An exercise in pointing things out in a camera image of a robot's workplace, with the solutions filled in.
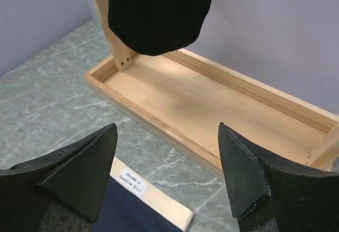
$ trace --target black fabric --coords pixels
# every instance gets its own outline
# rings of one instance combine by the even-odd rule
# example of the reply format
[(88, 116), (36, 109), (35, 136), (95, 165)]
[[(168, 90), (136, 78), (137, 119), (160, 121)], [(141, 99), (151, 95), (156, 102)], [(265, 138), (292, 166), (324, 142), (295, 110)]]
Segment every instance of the black fabric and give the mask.
[(110, 29), (135, 52), (160, 55), (195, 42), (211, 0), (109, 0)]
[(181, 232), (112, 177), (92, 232)]

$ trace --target white label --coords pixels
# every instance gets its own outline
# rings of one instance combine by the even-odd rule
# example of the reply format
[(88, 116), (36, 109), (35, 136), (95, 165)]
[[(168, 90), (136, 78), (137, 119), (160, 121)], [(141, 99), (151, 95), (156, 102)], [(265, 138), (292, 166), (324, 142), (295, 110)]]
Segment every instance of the white label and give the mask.
[(130, 189), (130, 191), (138, 197), (141, 197), (141, 195), (147, 190), (148, 187), (147, 183), (141, 180), (133, 172), (130, 172), (127, 168), (124, 168), (122, 170), (122, 172), (118, 176), (117, 181)]

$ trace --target black plastic claw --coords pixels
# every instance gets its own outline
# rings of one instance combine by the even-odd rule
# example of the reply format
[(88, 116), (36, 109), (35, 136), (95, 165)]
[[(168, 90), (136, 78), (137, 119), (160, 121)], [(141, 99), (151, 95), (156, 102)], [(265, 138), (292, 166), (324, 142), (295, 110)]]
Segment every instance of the black plastic claw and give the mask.
[(0, 170), (0, 231), (89, 231), (100, 212), (117, 140), (117, 127), (110, 124)]
[(218, 141), (241, 232), (339, 231), (339, 174), (283, 158), (223, 123)]

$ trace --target light wood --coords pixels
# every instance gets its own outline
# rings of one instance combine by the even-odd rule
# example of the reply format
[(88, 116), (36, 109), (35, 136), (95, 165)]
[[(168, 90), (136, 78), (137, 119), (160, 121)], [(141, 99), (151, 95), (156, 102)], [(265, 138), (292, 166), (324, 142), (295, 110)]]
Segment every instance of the light wood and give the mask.
[(324, 133), (329, 132), (335, 127), (339, 120), (338, 115), (332, 114), (185, 49), (169, 52), (164, 54), (164, 56)]
[(136, 54), (133, 62), (124, 72), (111, 70), (109, 77), (99, 69), (84, 77), (99, 96), (221, 180), (220, 122), (305, 164), (339, 121), (337, 115), (186, 50), (156, 57)]
[(109, 28), (108, 9), (109, 0), (94, 0), (96, 9), (101, 20), (101, 26), (111, 48), (112, 55), (115, 58), (115, 64), (119, 71), (124, 71), (131, 64), (130, 48), (128, 48)]
[(318, 169), (332, 167), (334, 160), (339, 156), (339, 126), (331, 130), (322, 144), (308, 157), (306, 165)]
[[(148, 206), (150, 206), (152, 209), (154, 209), (157, 213), (162, 215), (165, 219), (170, 221), (172, 224), (177, 226), (179, 229), (181, 229), (182, 231), (186, 231), (188, 225), (190, 224), (192, 220), (193, 212), (189, 208), (185, 207), (184, 205), (170, 198), (168, 195), (160, 191), (158, 188), (154, 187), (147, 180), (145, 180), (140, 175), (138, 175), (136, 172), (131, 170), (127, 165), (125, 165), (117, 157), (114, 157), (114, 160), (113, 160), (112, 169), (110, 173), (111, 177), (117, 180), (119, 174), (123, 171), (124, 168), (133, 172), (138, 177), (140, 177), (140, 179), (142, 179), (145, 183), (148, 184), (148, 188), (142, 194), (142, 196), (140, 197), (140, 200), (143, 201)], [(130, 189), (126, 187), (124, 184), (121, 184), (121, 185), (130, 191)]]
[[(130, 57), (132, 58), (136, 52), (130, 51)], [(114, 74), (117, 71), (117, 66), (113, 59), (113, 56), (110, 55), (104, 60), (102, 60), (98, 65), (94, 66), (88, 73), (96, 78), (99, 81), (105, 81), (109, 76)]]

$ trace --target marble floor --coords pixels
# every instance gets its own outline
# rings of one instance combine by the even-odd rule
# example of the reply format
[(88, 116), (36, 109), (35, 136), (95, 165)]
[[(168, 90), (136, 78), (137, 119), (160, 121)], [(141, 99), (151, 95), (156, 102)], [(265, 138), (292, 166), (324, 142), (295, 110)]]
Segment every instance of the marble floor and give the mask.
[(83, 74), (109, 54), (100, 23), (91, 20), (0, 78), (0, 169), (115, 122), (116, 156), (195, 212), (189, 231), (239, 231), (223, 182), (86, 86)]

